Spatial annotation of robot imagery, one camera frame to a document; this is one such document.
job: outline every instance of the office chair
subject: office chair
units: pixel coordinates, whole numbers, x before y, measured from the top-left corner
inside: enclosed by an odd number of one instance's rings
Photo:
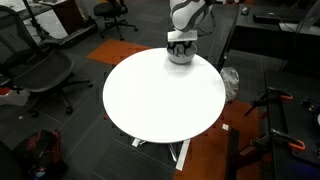
[[[126,20],[118,21],[117,17],[122,14],[128,13],[128,8],[124,4],[124,0],[108,0],[107,2],[100,3],[94,7],[94,15],[107,18],[113,18],[114,22],[105,22],[105,29],[100,32],[100,37],[104,38],[104,33],[113,27],[117,27],[120,40],[124,40],[119,26],[133,27],[134,31],[138,31],[135,25],[128,24]]]
[[[79,83],[93,86],[88,79],[68,81],[74,62],[59,51],[40,50],[19,14],[6,6],[0,6],[0,52],[0,87],[36,95],[29,110],[32,117],[38,116],[40,102],[54,92],[62,97],[66,113],[71,114],[73,109],[62,88]]]

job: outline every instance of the orange carpet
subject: orange carpet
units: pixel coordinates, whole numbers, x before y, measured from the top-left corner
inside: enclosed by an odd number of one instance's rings
[[[117,65],[125,58],[147,49],[150,49],[150,47],[119,41],[115,39],[108,39],[98,48],[92,51],[87,56],[87,58],[108,63],[111,65]]]
[[[222,124],[227,124],[240,131],[239,149],[244,147],[251,139],[259,135],[258,111],[253,111],[247,118],[242,117],[249,107],[249,104],[238,101],[226,105],[216,123],[190,141],[183,170],[176,170],[173,179],[224,180],[230,131],[223,130]],[[259,170],[259,163],[240,169],[237,172],[237,180],[258,180],[260,179]]]

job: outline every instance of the chair armrest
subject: chair armrest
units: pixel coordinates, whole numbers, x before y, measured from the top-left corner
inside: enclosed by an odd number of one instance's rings
[[[11,83],[12,79],[5,77],[5,76],[0,76],[0,87],[6,87],[9,83]]]

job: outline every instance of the clamp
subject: clamp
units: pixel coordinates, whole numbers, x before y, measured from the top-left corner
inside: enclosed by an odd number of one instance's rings
[[[288,134],[277,131],[273,128],[262,136],[251,140],[250,144],[229,157],[228,171],[234,172],[256,161],[271,152],[271,139],[277,138],[288,143],[289,147],[296,151],[304,151],[306,146],[303,141],[290,137]]]
[[[293,96],[291,93],[285,92],[280,89],[269,87],[267,88],[267,91],[263,93],[258,100],[254,100],[250,103],[251,108],[243,116],[247,117],[256,107],[267,105],[267,94],[269,93],[276,93],[279,99],[282,101],[291,101],[293,99]]]

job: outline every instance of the dark carpet floor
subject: dark carpet floor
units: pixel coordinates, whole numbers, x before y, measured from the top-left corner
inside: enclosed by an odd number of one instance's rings
[[[92,15],[96,1],[82,1],[82,6]],[[138,32],[121,28],[125,41],[150,47],[165,47],[168,29],[169,1],[135,0],[127,1],[129,14],[124,16],[131,24],[139,27]],[[212,34],[197,41],[198,55],[212,64],[217,63],[226,38],[234,21],[237,6],[215,5],[213,13],[217,24]],[[103,19],[98,19],[100,30]],[[212,29],[210,17],[199,27]],[[13,149],[28,135],[41,129],[61,132],[62,154],[69,170],[65,179],[170,179],[175,171],[170,152],[166,145],[145,144],[132,148],[132,138],[126,136],[109,120],[103,120],[102,88],[111,66],[87,59],[86,56],[108,38],[118,38],[116,29],[101,39],[96,33],[73,47],[62,51],[75,61],[74,79],[89,78],[93,88],[85,85],[65,89],[74,112],[64,113],[62,101],[54,94],[40,109],[38,118],[31,118],[27,106],[0,106],[0,140]],[[263,72],[278,69],[281,61],[260,55],[231,51],[226,66],[235,67],[240,75],[240,90],[237,99],[249,102],[263,92]],[[140,162],[139,169],[133,167]]]

